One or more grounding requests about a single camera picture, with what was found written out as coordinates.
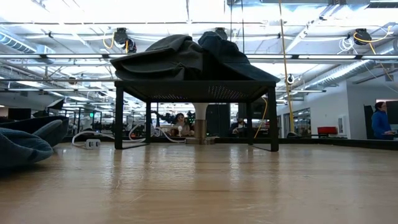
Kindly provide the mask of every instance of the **desk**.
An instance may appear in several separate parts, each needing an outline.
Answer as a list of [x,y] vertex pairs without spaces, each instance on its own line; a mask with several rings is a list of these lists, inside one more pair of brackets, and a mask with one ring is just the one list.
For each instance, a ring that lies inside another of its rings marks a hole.
[[126,92],[146,102],[146,130],[150,130],[152,125],[150,116],[151,103],[246,103],[248,144],[251,146],[253,146],[251,103],[262,95],[268,94],[270,151],[277,152],[279,150],[275,98],[276,82],[137,80],[116,81],[114,85],[116,87],[114,143],[116,149],[127,149],[150,144],[150,131],[146,131],[145,144],[123,148],[123,95]]

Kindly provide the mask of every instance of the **power strip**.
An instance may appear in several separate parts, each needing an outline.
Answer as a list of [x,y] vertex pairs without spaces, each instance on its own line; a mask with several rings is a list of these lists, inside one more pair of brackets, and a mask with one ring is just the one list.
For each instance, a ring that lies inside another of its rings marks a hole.
[[86,140],[86,149],[100,149],[101,140],[99,139],[87,139]]

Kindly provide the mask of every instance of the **woman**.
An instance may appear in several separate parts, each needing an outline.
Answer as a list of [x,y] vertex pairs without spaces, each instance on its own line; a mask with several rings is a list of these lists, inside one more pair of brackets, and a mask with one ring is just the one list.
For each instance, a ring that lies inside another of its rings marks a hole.
[[387,105],[385,102],[378,102],[374,105],[375,112],[372,115],[372,128],[374,137],[382,140],[391,140],[391,135],[395,132],[391,131],[387,117]]
[[194,135],[194,132],[191,131],[191,127],[189,126],[189,124],[185,123],[184,114],[179,113],[175,116],[175,118],[177,119],[177,123],[175,124],[176,127],[179,127],[179,126],[182,127],[181,136],[193,136]]

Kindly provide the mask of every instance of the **person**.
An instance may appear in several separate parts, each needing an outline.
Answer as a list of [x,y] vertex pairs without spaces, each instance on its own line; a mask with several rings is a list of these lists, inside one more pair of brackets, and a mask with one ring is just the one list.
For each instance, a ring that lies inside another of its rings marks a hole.
[[378,102],[374,105],[375,112],[372,115],[372,129],[374,137],[382,140],[392,139],[395,132],[391,131],[388,123],[387,105],[385,102]]
[[194,131],[191,130],[189,124],[185,122],[184,114],[178,113],[175,118],[177,119],[175,123],[176,127],[182,127],[181,136],[193,136],[195,134]]
[[242,118],[238,118],[237,123],[233,123],[229,129],[229,134],[239,134],[239,129],[245,128],[246,123],[243,121]]

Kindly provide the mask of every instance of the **ceiling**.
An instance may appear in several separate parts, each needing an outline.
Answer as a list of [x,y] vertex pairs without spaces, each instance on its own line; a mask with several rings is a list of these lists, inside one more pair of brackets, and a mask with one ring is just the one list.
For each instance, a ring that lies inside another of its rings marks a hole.
[[[268,1],[271,3],[264,4],[262,2],[265,1],[244,0],[242,7],[241,1],[234,2],[235,4],[230,7],[224,0],[2,1],[0,34],[7,34],[33,49],[46,46],[55,54],[123,54],[124,50],[115,45],[110,49],[104,46],[104,42],[106,45],[111,45],[112,33],[118,27],[127,29],[129,37],[137,45],[137,52],[145,51],[155,41],[168,35],[186,34],[198,40],[205,31],[222,27],[228,39],[235,42],[245,54],[281,54],[279,6],[272,3],[277,1]],[[287,54],[372,54],[369,45],[353,45],[343,50],[342,41],[348,34],[355,33],[355,29],[367,29],[373,39],[384,38],[374,43],[377,51],[379,46],[395,39],[398,31],[396,25],[398,8],[373,8],[369,5],[370,0],[332,1],[341,3],[336,5],[329,5],[328,0],[284,2],[289,2],[282,5]],[[390,33],[385,37],[389,26]],[[21,54],[21,52],[0,44],[0,54]],[[325,72],[345,63],[351,62],[337,60],[316,63],[292,62],[287,64],[287,73],[296,77],[299,84],[303,84],[316,80]],[[108,89],[113,88],[112,81],[116,78],[114,68],[106,60],[66,58],[56,60],[49,65],[35,60],[14,58],[1,60],[0,64],[2,64],[0,77],[53,79],[53,82],[43,83],[48,88]],[[252,64],[281,78],[282,81],[277,86],[281,90],[285,88],[282,60],[252,60]],[[70,77],[109,81],[101,82],[99,85],[92,82],[84,84],[79,82],[77,85],[57,82],[57,79]],[[4,82],[1,84],[1,88],[35,88],[16,82],[10,83],[10,86]],[[54,97],[70,95],[85,97],[92,102],[110,103],[115,97],[112,91],[84,93],[59,91],[58,95],[53,94]],[[127,96],[125,100],[130,103],[139,102],[131,96]]]

